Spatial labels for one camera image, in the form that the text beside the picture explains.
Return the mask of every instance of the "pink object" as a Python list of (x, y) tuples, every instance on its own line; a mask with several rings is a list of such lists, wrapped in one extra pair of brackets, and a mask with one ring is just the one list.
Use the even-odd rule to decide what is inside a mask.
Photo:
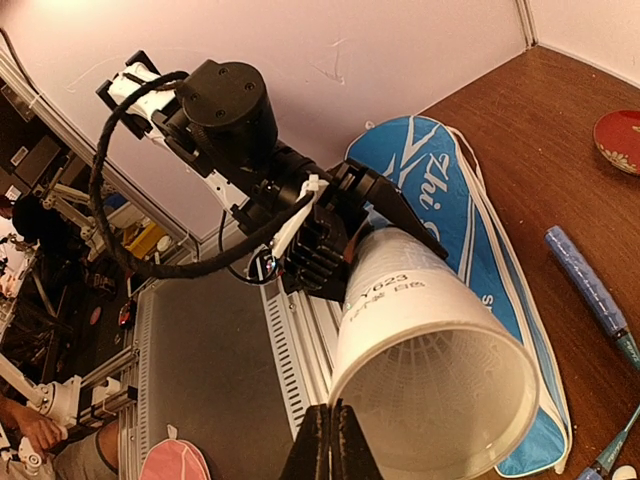
[(102, 307), (96, 307), (93, 313), (91, 314), (91, 318), (89, 319), (90, 325), (95, 325), (100, 320), (100, 315), (102, 315)]
[(178, 431), (169, 425), (169, 438), (147, 455), (139, 480), (211, 480), (207, 462), (195, 445), (178, 440)]

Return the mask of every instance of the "red plate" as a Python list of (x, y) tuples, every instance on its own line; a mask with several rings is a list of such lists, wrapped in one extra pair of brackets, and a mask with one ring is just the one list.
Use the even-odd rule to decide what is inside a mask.
[(593, 139), (614, 167), (640, 175), (640, 111), (606, 114), (593, 128)]

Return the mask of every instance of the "blue bag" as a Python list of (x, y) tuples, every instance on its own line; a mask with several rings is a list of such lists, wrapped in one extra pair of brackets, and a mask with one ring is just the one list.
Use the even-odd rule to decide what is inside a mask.
[(448, 250), (449, 267), (537, 361), (542, 392), (535, 423), (496, 467), (498, 473), (521, 477), (553, 467), (561, 474), (572, 430), (560, 372), (520, 263), (487, 197), (479, 164), (476, 160), (475, 171), (471, 168), (458, 138), (466, 144), (459, 132), (435, 120), (402, 117), (364, 133), (347, 156), (400, 187)]

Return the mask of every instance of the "person's arm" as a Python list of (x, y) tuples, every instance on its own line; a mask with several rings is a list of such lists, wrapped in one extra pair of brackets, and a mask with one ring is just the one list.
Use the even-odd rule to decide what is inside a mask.
[(41, 456), (64, 439), (62, 429), (53, 420), (2, 395), (0, 422), (5, 427), (19, 429)]

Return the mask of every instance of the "racket grip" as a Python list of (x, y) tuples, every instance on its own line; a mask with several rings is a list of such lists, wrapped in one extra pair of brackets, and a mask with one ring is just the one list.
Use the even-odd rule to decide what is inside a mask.
[(545, 241), (593, 311), (607, 336), (640, 370), (640, 352), (627, 329), (627, 320), (607, 288), (562, 228), (555, 226)]
[(587, 467), (576, 480), (602, 480), (602, 475), (593, 468)]

